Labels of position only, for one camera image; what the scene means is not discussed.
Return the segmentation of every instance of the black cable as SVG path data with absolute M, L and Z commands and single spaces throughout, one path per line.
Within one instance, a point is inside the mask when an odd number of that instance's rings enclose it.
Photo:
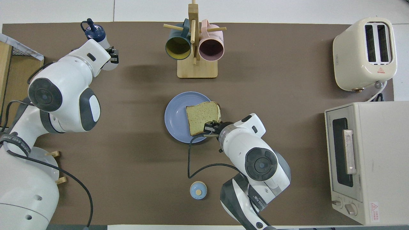
M 198 172 L 200 172 L 200 171 L 202 171 L 202 170 L 204 170 L 204 169 L 206 169 L 206 168 L 212 167 L 212 166 L 226 166 L 226 167 L 232 168 L 232 169 L 236 170 L 237 172 L 239 172 L 240 175 L 241 175 L 241 176 L 247 181 L 247 183 L 249 184 L 249 180 L 247 179 L 247 177 L 246 177 L 238 168 L 236 168 L 236 167 L 234 167 L 234 166 L 232 166 L 232 165 L 223 164 L 223 163 L 216 163 L 216 164 L 206 165 L 206 166 L 204 166 L 204 167 L 201 167 L 199 170 L 197 170 L 196 172 L 194 172 L 192 175 L 190 175 L 190 152 L 191 152 L 190 149 L 191 149 L 191 146 L 192 146 L 193 141 L 194 141 L 196 138 L 200 138 L 200 137 L 202 137 L 202 136 L 203 136 L 203 134 L 197 135 L 197 136 L 193 137 L 192 140 L 191 140 L 190 143 L 189 143 L 189 151 L 188 151 L 188 155 L 187 155 L 187 177 L 188 177 L 189 179 L 191 179 L 191 178 L 194 177 Z M 250 205 L 252 206 L 252 208 L 253 208 L 254 212 L 256 213 L 256 215 L 257 215 L 265 224 L 267 224 L 268 226 L 270 226 L 270 224 L 269 224 L 263 217 L 260 216 L 259 212 L 258 212 L 258 211 L 256 210 L 256 208 L 254 207 L 253 202 L 251 201 L 251 198 L 250 198 L 248 195 L 247 195 L 247 197 L 249 198 Z
M 6 84 L 4 85 L 4 93 L 3 93 L 3 100 L 1 103 L 1 112 L 0 112 L 0 123 L 2 121 L 2 117 L 3 117 L 3 108 L 4 108 L 4 100 L 6 99 L 6 92 L 7 92 L 7 84 L 9 82 L 9 76 L 6 76 Z
M 226 167 L 229 167 L 229 168 L 232 168 L 232 169 L 236 170 L 237 172 L 239 172 L 244 177 L 245 180 L 247 180 L 247 177 L 242 172 L 240 172 L 240 170 L 238 168 L 234 167 L 233 165 L 228 165 L 228 164 L 223 164 L 223 163 L 216 163 L 216 164 L 206 165 L 206 166 L 201 167 L 200 169 L 198 169 L 192 175 L 190 175 L 190 149 L 192 147 L 193 141 L 196 138 L 200 138 L 200 137 L 203 137 L 203 134 L 200 134 L 200 135 L 197 135 L 197 136 L 193 137 L 192 140 L 189 143 L 189 150 L 188 150 L 188 154 L 187 154 L 187 178 L 192 179 L 200 171 L 202 171 L 202 170 L 204 170 L 206 168 L 212 167 L 212 166 L 226 166 Z
M 92 197 L 91 197 L 90 191 L 87 189 L 87 187 L 86 187 L 79 179 L 77 179 L 77 178 L 76 178 L 74 175 L 72 175 L 71 173 L 69 173 L 69 172 L 67 172 L 67 171 L 65 171 L 65 170 L 63 170 L 63 169 L 61 169 L 61 168 L 59 168 L 59 167 L 57 167 L 57 166 L 51 165 L 51 164 L 49 164 L 49 163 L 45 163 L 45 162 L 43 162 L 43 161 L 41 161 L 41 160 L 36 160 L 36 159 L 33 159 L 33 158 L 29 158 L 29 157 L 26 157 L 26 156 L 19 155 L 19 154 L 17 154 L 17 153 L 12 152 L 11 150 L 7 150 L 7 153 L 9 153 L 9 154 L 12 155 L 12 156 L 21 158 L 21 159 L 29 160 L 29 161 L 32 161 L 32 162 L 36 162 L 36 163 L 38 163 L 38 164 L 46 165 L 46 166 L 51 167 L 51 168 L 53 168 L 53 169 L 57 169 L 58 171 L 63 172 L 64 174 L 68 175 L 69 177 L 71 177 L 72 179 L 74 179 L 76 182 L 78 182 L 78 183 L 81 185 L 81 187 L 87 192 L 88 198 L 89 198 L 89 200 L 90 200 L 91 211 L 90 211 L 90 218 L 88 219 L 87 227 L 90 226 L 91 220 L 92 220 L 92 214 L 93 214 L 93 212 L 94 212 L 94 210 L 93 210 L 93 209 L 94 209 L 94 206 L 92 205 Z
M 26 102 L 24 102 L 24 101 L 19 101 L 19 100 L 12 100 L 12 101 L 10 101 L 10 102 L 8 103 L 8 105 L 7 105 L 7 108 L 6 108 L 6 119 L 4 120 L 4 125 L 3 125 L 3 128 L 1 129 L 0 133 L 3 133 L 4 130 L 6 129 L 6 127 L 7 127 L 7 123 L 9 122 L 10 106 L 11 106 L 11 104 L 13 104 L 14 102 L 20 102 L 21 104 L 24 104 L 24 105 L 34 106 L 33 104 L 31 104 L 31 103 L 26 103 Z
M 383 99 L 383 94 L 382 94 L 382 93 L 379 93 L 379 94 L 376 96 L 376 99 L 374 98 L 374 99 L 372 99 L 372 101 L 385 101 L 385 100 Z
M 33 77 L 34 77 L 38 72 L 40 72 L 40 70 L 42 70 L 42 69 L 44 69 L 45 67 L 51 65 L 52 63 L 54 63 L 54 62 L 50 62 L 50 63 L 44 64 L 44 65 L 41 66 L 38 70 L 34 71 L 34 73 L 31 74 L 31 76 L 27 79 L 27 84 L 30 84 L 31 79 L 33 79 Z

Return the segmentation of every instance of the oven door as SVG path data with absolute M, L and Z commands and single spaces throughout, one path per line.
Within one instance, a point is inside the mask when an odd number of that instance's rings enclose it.
M 329 167 L 333 191 L 362 202 L 354 114 L 352 105 L 326 112 Z

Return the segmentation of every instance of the toaster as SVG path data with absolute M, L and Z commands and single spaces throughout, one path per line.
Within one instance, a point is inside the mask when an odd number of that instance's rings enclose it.
M 385 18 L 364 18 L 338 35 L 333 42 L 337 85 L 360 91 L 391 79 L 397 70 L 392 24 Z

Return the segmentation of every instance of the oven knob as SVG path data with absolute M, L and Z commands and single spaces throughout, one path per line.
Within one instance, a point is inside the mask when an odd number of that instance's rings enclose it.
M 345 205 L 345 209 L 351 216 L 356 216 L 358 214 L 357 206 L 353 203 Z

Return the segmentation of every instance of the slice of bread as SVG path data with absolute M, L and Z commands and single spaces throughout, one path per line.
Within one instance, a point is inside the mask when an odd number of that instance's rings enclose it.
M 186 114 L 191 136 L 204 133 L 203 128 L 206 122 L 221 121 L 220 107 L 214 101 L 202 102 L 196 106 L 186 106 Z

